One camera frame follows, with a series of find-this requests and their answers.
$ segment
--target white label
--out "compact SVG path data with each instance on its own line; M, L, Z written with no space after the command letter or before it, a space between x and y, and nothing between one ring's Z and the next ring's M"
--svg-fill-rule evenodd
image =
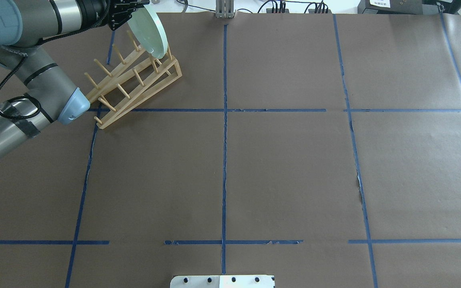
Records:
M369 0L369 3L378 7L390 8L390 0Z

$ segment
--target light green plate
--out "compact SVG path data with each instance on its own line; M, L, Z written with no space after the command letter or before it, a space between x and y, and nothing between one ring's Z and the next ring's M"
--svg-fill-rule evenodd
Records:
M168 49L165 29L158 14L150 6L137 9L133 12L133 17L128 21L131 30L136 38L152 56L161 59L165 56Z

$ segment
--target black box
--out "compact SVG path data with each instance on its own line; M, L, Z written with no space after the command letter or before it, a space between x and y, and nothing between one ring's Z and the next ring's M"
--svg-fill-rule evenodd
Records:
M358 14L423 14L422 0L361 0Z

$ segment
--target robotic arm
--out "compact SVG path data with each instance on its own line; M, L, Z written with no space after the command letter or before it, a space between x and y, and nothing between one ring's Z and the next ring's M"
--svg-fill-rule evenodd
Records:
M0 158L59 120L69 124L90 107L79 88L41 47L107 24L113 31L137 0L0 0L0 65L11 69L28 93L0 104Z

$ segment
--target white metal bracket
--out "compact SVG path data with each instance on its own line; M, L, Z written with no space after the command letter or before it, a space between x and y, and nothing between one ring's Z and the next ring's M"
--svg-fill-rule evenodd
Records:
M272 275L176 276L170 288L275 288Z
M216 0L216 18L234 18L234 0Z

